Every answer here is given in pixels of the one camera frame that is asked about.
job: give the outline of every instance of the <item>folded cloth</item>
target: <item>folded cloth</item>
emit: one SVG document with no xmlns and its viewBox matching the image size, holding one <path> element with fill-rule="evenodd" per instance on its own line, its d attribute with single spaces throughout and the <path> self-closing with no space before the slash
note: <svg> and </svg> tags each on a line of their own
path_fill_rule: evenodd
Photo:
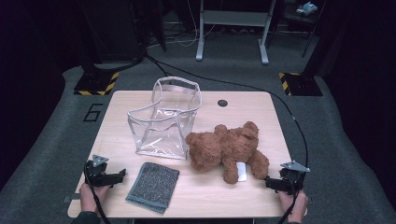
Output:
<svg viewBox="0 0 396 224">
<path fill-rule="evenodd" d="M 163 214 L 171 201 L 178 174 L 178 170 L 145 162 L 125 200 Z"/>
</svg>

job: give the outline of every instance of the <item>table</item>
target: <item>table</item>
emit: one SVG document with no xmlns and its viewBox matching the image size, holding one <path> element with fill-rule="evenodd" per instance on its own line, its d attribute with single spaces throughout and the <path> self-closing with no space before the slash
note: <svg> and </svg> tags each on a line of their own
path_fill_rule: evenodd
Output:
<svg viewBox="0 0 396 224">
<path fill-rule="evenodd" d="M 200 8 L 200 29 L 199 42 L 196 54 L 196 61 L 201 61 L 204 54 L 204 24 L 221 24 L 221 25 L 244 25 L 244 26 L 259 26 L 264 27 L 262 32 L 262 39 L 259 39 L 260 54 L 262 56 L 262 63 L 268 64 L 268 55 L 265 48 L 265 39 L 268 35 L 268 29 L 271 24 L 273 11 L 276 0 L 271 0 L 271 6 L 268 12 L 241 12 L 241 11 L 218 11 L 205 10 L 204 0 L 201 0 Z"/>
<path fill-rule="evenodd" d="M 92 146 L 91 155 L 109 158 L 106 172 L 117 174 L 126 168 L 122 183 L 109 191 L 103 208 L 107 217 L 131 218 L 194 218 L 194 217 L 281 217 L 283 212 L 277 194 L 255 179 L 247 165 L 247 181 L 235 185 L 222 179 L 222 166 L 206 173 L 197 173 L 186 161 L 135 154 L 134 139 L 127 122 L 127 112 L 146 106 L 151 91 L 114 92 L 103 123 Z M 276 111 L 267 92 L 262 91 L 203 91 L 203 103 L 195 118 L 194 132 L 213 132 L 217 124 L 228 128 L 241 127 L 246 121 L 255 122 L 259 131 L 259 150 L 270 161 L 269 175 L 279 177 L 280 164 L 290 161 L 290 154 L 279 125 Z M 226 100 L 221 107 L 218 100 Z M 125 197 L 137 178 L 144 162 L 156 162 L 177 169 L 180 175 L 169 208 L 163 215 L 127 203 Z M 83 175 L 76 188 L 83 183 Z M 80 212 L 79 200 L 72 200 L 70 217 Z"/>
</svg>

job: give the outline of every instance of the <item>black sleeve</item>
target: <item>black sleeve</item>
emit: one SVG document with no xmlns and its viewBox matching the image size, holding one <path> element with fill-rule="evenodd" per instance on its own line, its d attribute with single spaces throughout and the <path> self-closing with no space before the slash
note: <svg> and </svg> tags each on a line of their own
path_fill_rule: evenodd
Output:
<svg viewBox="0 0 396 224">
<path fill-rule="evenodd" d="M 80 212 L 72 224 L 100 224 L 100 218 L 94 212 Z"/>
</svg>

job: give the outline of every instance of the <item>person's arm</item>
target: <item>person's arm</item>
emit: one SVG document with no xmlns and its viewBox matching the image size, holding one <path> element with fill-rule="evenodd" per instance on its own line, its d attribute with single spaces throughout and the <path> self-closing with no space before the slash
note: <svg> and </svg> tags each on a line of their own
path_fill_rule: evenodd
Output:
<svg viewBox="0 0 396 224">
<path fill-rule="evenodd" d="M 291 204 L 293 203 L 293 195 L 289 195 L 286 192 L 279 191 L 280 204 L 283 212 L 286 212 Z M 303 190 L 300 190 L 294 204 L 294 207 L 288 216 L 289 224 L 303 223 L 306 207 L 308 205 L 308 197 L 305 195 Z"/>
<path fill-rule="evenodd" d="M 96 196 L 99 198 L 100 204 L 105 200 L 106 194 L 110 186 L 100 188 L 93 188 Z M 78 214 L 72 224 L 99 224 L 100 218 L 98 216 L 98 209 L 93 198 L 92 191 L 88 184 L 82 184 L 79 189 L 81 212 Z"/>
</svg>

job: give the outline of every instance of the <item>brown teddy bear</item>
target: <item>brown teddy bear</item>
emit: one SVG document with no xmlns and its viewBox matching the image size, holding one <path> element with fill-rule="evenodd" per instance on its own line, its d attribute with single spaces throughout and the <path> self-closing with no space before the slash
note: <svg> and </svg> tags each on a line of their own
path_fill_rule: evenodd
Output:
<svg viewBox="0 0 396 224">
<path fill-rule="evenodd" d="M 220 124 L 213 133 L 189 133 L 186 143 L 190 146 L 191 166 L 195 170 L 205 172 L 222 162 L 223 179 L 229 184 L 238 181 L 238 161 L 249 164 L 258 179 L 268 175 L 269 161 L 257 150 L 259 128 L 252 121 L 246 122 L 243 128 L 227 129 Z"/>
</svg>

